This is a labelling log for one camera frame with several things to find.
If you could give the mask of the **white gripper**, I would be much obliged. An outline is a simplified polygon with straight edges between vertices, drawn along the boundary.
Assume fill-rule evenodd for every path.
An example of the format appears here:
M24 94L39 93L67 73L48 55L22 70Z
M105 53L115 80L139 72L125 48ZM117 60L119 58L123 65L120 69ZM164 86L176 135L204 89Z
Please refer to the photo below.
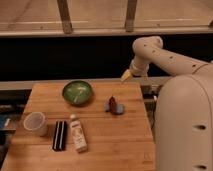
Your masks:
M133 59L130 67L121 76L120 81L125 82L134 76L147 77L149 70L149 63L147 61L136 61Z

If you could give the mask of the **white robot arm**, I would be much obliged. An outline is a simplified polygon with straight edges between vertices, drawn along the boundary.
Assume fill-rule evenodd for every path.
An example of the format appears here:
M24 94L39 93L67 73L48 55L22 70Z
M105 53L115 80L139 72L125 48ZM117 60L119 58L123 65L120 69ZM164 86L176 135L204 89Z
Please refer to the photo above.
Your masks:
M159 36L132 48L123 81L145 76L151 63L171 75L156 102L156 171L213 171L213 63L165 50Z

